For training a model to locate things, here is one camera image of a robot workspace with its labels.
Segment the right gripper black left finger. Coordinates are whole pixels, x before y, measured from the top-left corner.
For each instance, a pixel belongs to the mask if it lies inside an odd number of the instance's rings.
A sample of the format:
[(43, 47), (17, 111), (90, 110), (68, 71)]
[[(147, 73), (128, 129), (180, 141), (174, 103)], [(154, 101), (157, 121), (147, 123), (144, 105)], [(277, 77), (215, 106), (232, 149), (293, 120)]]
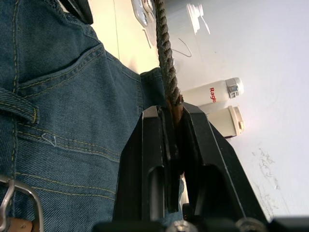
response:
[(142, 112), (122, 151), (113, 219), (157, 221), (179, 210), (180, 155), (170, 111)]

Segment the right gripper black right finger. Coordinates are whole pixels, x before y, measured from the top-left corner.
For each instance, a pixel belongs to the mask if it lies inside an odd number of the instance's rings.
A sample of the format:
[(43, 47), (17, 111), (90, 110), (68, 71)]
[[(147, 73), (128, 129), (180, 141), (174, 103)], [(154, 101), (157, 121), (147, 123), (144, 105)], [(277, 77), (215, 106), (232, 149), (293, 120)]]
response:
[(184, 103), (181, 118), (184, 176), (194, 215), (267, 219), (231, 144), (197, 106)]

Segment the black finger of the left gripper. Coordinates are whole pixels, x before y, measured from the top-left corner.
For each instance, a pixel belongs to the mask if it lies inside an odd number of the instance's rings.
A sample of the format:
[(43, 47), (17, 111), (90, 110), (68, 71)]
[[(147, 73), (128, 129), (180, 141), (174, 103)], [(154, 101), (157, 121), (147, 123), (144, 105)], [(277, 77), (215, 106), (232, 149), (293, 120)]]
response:
[(93, 16), (88, 0), (60, 0), (60, 2), (66, 10), (85, 24), (93, 24)]

